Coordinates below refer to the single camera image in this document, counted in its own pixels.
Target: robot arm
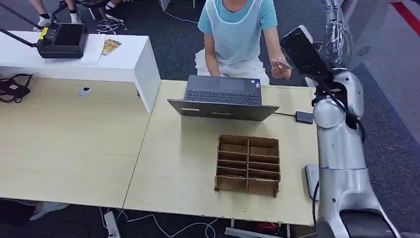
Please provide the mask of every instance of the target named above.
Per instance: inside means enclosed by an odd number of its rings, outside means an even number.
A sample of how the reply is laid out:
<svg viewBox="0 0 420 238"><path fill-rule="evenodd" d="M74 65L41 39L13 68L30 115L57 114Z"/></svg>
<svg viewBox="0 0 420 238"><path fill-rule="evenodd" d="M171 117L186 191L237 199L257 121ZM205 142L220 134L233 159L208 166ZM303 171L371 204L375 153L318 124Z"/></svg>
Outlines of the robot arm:
<svg viewBox="0 0 420 238"><path fill-rule="evenodd" d="M318 83L313 101L319 155L316 233L320 238L399 238L369 180L360 123L363 89L344 68L351 52L350 34L340 20L336 0L327 3L321 56L304 26L280 41L299 72Z"/></svg>

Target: yellow label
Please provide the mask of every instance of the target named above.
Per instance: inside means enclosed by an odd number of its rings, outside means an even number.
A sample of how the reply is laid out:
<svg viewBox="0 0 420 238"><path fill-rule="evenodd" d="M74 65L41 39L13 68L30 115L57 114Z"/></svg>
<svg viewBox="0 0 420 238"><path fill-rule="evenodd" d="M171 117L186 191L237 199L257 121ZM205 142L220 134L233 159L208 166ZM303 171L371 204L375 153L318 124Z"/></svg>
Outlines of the yellow label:
<svg viewBox="0 0 420 238"><path fill-rule="evenodd" d="M42 40L44 38L44 35L47 33L48 27L44 27L42 29L41 35L40 35L40 40Z"/></svg>

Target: hand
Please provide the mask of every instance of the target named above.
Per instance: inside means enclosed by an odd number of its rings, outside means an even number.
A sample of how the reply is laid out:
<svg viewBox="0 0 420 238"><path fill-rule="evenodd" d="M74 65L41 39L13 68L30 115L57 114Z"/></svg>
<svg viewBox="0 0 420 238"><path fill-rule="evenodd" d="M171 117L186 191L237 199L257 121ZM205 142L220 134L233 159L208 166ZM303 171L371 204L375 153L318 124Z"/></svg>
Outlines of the hand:
<svg viewBox="0 0 420 238"><path fill-rule="evenodd" d="M292 75L292 69L282 63L277 63L276 60L271 59L271 75L273 78L286 78L289 79Z"/></svg>

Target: cardboard compartment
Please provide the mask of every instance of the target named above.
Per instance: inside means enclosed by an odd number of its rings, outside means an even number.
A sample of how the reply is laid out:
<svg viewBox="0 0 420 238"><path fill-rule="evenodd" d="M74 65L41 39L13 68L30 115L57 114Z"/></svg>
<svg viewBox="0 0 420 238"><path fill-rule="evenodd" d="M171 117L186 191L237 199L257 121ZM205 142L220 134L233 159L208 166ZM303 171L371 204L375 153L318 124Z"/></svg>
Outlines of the cardboard compartment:
<svg viewBox="0 0 420 238"><path fill-rule="evenodd" d="M270 179L249 179L248 192L277 197L278 181Z"/></svg>
<svg viewBox="0 0 420 238"><path fill-rule="evenodd" d="M217 166L216 175L235 177L235 178L246 178L248 175L248 172L247 170L242 170L242 169Z"/></svg>
<svg viewBox="0 0 420 238"><path fill-rule="evenodd" d="M276 156L249 155L249 162L279 165L280 158Z"/></svg>
<svg viewBox="0 0 420 238"><path fill-rule="evenodd" d="M216 176L215 178L215 191L231 190L231 191L247 191L247 179L246 178L230 178L225 176Z"/></svg>
<svg viewBox="0 0 420 238"><path fill-rule="evenodd" d="M278 156L278 140L257 137L250 138L249 154Z"/></svg>
<svg viewBox="0 0 420 238"><path fill-rule="evenodd" d="M272 179L280 180L280 173L264 171L264 170L252 170L248 169L248 177L252 179Z"/></svg>
<svg viewBox="0 0 420 238"><path fill-rule="evenodd" d="M218 167L227 167L233 169L247 169L247 162L242 161L232 161L232 160L218 160L217 161Z"/></svg>
<svg viewBox="0 0 420 238"><path fill-rule="evenodd" d="M280 181L278 140L221 135L215 191L233 190L277 196Z"/></svg>
<svg viewBox="0 0 420 238"><path fill-rule="evenodd" d="M248 147L246 145L220 144L219 150L243 154L248 153Z"/></svg>
<svg viewBox="0 0 420 238"><path fill-rule="evenodd" d="M231 161L241 161L241 162L248 161L247 154L219 151L218 156L219 156L217 158L218 160L231 160Z"/></svg>
<svg viewBox="0 0 420 238"><path fill-rule="evenodd" d="M251 161L248 163L248 169L265 170L265 171L271 171L271 172L277 172L277 173L280 172L280 167L278 165L251 162Z"/></svg>

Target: laptop keyboard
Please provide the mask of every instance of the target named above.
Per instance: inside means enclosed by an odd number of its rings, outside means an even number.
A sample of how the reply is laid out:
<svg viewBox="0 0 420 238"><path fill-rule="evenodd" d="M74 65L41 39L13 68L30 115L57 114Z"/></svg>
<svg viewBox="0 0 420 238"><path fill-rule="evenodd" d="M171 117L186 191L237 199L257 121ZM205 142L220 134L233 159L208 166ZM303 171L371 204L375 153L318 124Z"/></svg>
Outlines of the laptop keyboard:
<svg viewBox="0 0 420 238"><path fill-rule="evenodd" d="M258 100L258 94L253 93L228 93L204 90L188 90L187 100L209 103L261 105Z"/></svg>

